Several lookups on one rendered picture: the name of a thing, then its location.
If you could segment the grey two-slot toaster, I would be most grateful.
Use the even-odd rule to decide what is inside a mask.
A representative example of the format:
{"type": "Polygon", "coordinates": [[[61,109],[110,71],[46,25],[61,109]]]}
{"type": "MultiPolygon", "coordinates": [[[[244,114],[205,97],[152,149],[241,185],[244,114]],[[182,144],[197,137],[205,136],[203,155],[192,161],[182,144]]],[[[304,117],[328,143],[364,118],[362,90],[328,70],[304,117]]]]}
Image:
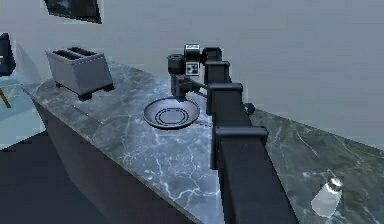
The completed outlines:
{"type": "Polygon", "coordinates": [[[80,101],[91,99],[96,91],[115,89],[103,53],[69,47],[47,51],[46,56],[56,86],[76,93],[80,101]]]}

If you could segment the grey marble counter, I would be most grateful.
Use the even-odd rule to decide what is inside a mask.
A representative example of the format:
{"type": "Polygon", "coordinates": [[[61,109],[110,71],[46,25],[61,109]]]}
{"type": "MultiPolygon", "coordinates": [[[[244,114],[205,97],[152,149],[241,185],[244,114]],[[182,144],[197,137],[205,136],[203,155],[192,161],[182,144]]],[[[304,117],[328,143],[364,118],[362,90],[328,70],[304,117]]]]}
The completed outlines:
{"type": "MultiPolygon", "coordinates": [[[[166,79],[112,62],[115,89],[81,102],[48,79],[25,91],[71,130],[120,167],[144,178],[203,224],[224,224],[218,179],[209,167],[210,118],[180,131],[161,131],[143,118],[147,103],[166,96],[166,79]]],[[[384,224],[384,150],[264,111],[251,117],[267,127],[267,150],[288,192],[299,224],[384,224]],[[311,201],[331,178],[343,180],[343,194],[330,218],[311,201]]]]}

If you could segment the dark blue block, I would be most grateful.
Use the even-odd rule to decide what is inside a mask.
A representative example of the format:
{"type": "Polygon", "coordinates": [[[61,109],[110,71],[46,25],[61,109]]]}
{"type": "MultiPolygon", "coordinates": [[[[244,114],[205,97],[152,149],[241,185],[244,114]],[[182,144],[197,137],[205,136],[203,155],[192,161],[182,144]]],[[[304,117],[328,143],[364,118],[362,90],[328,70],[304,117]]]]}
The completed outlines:
{"type": "Polygon", "coordinates": [[[10,76],[16,68],[8,33],[0,35],[0,77],[10,76]]]}

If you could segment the dark framed wall picture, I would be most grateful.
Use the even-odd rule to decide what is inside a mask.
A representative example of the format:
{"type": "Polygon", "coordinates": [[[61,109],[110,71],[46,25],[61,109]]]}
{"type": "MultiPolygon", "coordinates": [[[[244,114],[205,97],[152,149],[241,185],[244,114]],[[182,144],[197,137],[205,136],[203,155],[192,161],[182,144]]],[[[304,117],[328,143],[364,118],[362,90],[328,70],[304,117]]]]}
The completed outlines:
{"type": "Polygon", "coordinates": [[[44,0],[44,2],[50,15],[102,23],[97,0],[44,0]]]}

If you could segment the dark grey round pan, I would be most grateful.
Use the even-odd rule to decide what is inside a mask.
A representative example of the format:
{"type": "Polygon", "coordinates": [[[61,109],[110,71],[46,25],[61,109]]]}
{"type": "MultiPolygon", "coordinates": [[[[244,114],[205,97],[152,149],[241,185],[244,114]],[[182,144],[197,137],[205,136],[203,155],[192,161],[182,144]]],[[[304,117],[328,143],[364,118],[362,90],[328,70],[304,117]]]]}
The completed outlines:
{"type": "MultiPolygon", "coordinates": [[[[205,112],[214,126],[251,126],[242,98],[235,95],[213,96],[206,100],[205,112]]],[[[194,124],[201,115],[200,106],[189,98],[165,97],[149,103],[144,111],[144,120],[161,130],[178,130],[194,124]]]]}

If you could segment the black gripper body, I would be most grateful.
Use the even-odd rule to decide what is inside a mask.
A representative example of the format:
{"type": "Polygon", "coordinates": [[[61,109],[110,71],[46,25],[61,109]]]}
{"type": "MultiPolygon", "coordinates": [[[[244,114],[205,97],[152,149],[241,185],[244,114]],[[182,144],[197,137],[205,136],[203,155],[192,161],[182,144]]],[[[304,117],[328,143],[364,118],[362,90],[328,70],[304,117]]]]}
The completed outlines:
{"type": "Polygon", "coordinates": [[[191,79],[185,75],[185,60],[182,54],[172,54],[167,57],[168,73],[171,77],[171,93],[182,100],[191,91],[191,79]]]}

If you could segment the clear glass salt shaker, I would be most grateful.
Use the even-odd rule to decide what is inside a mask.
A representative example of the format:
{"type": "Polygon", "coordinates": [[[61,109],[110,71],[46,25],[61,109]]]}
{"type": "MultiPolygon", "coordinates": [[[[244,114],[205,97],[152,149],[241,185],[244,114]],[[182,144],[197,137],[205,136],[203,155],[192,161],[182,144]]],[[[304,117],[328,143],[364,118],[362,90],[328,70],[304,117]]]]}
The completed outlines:
{"type": "Polygon", "coordinates": [[[320,217],[332,217],[341,201],[343,187],[341,178],[331,177],[312,199],[312,210],[320,217]]]}

